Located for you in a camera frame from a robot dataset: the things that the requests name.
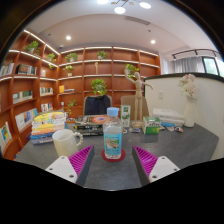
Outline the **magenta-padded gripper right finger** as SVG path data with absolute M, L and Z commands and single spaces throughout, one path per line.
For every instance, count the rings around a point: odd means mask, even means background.
M 142 186 L 179 171 L 179 168 L 166 156 L 157 157 L 136 145 L 132 147 L 132 156 Z

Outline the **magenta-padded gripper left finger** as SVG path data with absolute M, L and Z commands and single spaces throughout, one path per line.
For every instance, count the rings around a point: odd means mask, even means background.
M 79 186 L 84 186 L 94 153 L 94 146 L 90 145 L 69 157 L 60 156 L 46 168 L 46 171 Z

